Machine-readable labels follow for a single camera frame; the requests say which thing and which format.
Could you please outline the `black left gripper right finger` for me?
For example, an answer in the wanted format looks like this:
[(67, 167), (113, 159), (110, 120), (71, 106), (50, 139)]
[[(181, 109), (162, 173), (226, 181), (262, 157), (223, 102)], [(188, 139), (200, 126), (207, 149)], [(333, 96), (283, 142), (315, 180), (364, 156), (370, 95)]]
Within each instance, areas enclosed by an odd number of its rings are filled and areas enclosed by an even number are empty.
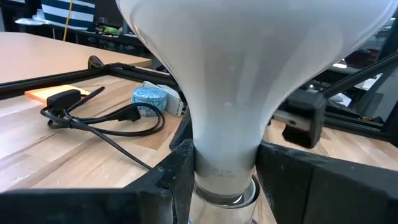
[(397, 223), (397, 172), (268, 142), (256, 170), (277, 223)]

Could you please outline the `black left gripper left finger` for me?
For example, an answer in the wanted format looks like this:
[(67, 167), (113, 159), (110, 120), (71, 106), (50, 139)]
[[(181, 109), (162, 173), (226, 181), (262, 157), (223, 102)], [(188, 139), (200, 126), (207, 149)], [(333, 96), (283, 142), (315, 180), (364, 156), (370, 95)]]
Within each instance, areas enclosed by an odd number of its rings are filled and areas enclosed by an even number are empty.
[(194, 147), (185, 140), (120, 189), (30, 189), (1, 194), (1, 223), (187, 223)]

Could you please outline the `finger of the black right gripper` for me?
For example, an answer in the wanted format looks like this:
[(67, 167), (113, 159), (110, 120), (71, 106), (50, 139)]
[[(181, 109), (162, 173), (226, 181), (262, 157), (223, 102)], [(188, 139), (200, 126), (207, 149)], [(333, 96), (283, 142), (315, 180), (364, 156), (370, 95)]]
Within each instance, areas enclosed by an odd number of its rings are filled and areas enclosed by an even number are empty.
[(181, 145), (185, 140), (192, 140), (193, 139), (193, 131), (192, 131), (192, 119), (191, 119), (191, 114), (190, 111), (187, 111), (176, 132), (174, 137), (172, 138), (169, 148), (170, 150), (174, 150)]

